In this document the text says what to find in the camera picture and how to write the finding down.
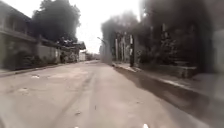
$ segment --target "roof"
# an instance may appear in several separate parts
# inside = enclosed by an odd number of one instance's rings
[[[85,50],[86,49],[86,45],[85,45],[84,41],[78,41],[76,43],[76,45],[79,45],[79,50]]]
[[[6,4],[5,2],[3,2],[1,0],[0,0],[0,10],[1,10],[1,12],[5,11],[6,13],[11,13],[12,15],[14,14],[14,15],[16,15],[16,16],[18,16],[18,17],[20,17],[20,18],[22,18],[22,19],[24,19],[26,21],[29,21],[29,22],[32,21],[32,19],[30,17],[26,16],[22,12],[16,10],[12,6]]]

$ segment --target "building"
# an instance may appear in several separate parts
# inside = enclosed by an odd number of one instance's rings
[[[27,56],[40,58],[45,63],[60,62],[61,53],[77,60],[78,48],[68,48],[47,40],[35,31],[37,25],[32,19],[0,1],[0,68],[21,69]]]

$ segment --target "wall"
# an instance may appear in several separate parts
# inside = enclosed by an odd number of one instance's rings
[[[25,51],[30,54],[36,54],[36,42],[30,42],[8,35],[5,38],[7,52],[16,54],[20,51]]]
[[[204,0],[213,26],[212,42],[214,50],[214,68],[224,73],[224,1]]]
[[[60,62],[60,55],[62,52],[60,49],[45,46],[42,44],[38,44],[37,49],[38,49],[38,56],[41,59],[47,59],[47,60],[56,59],[56,62]]]
[[[79,61],[85,61],[86,60],[86,53],[80,52],[79,53]]]
[[[5,59],[6,49],[5,49],[5,37],[0,34],[0,68],[3,68],[3,60]]]

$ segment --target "curb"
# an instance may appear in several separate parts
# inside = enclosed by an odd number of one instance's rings
[[[146,74],[143,70],[139,69],[139,68],[134,68],[134,70],[128,70],[128,69],[125,69],[115,63],[112,64],[113,67],[115,68],[119,68],[121,70],[125,70],[127,72],[130,72],[130,73],[133,73],[134,75],[143,75],[147,78],[150,78],[152,80],[155,80],[161,84],[164,84],[164,85],[170,85],[171,88],[176,88],[176,89],[179,89],[179,90],[183,90],[185,92],[190,92],[190,93],[195,93],[197,95],[201,95],[203,97],[208,97],[207,94],[205,94],[204,92],[201,92],[200,90],[195,90],[193,88],[190,88],[186,85],[182,85],[182,84],[179,84],[179,83],[176,83],[174,81],[171,81],[171,80],[166,80],[166,79],[162,79],[162,78],[159,78],[159,77],[156,77],[156,76],[150,76],[148,74]]]
[[[0,73],[0,78],[7,77],[7,76],[12,76],[12,75],[23,74],[23,73],[32,72],[32,71],[44,70],[44,69],[47,69],[47,68],[56,68],[56,67],[59,67],[59,66],[64,66],[64,65],[69,65],[69,64],[58,64],[58,65],[41,67],[41,68],[25,69],[25,70],[19,70],[19,71],[9,71],[9,72],[5,72],[5,73]]]

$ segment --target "street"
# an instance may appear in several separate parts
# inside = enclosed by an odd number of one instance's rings
[[[0,128],[208,127],[97,61],[0,78],[0,95]]]

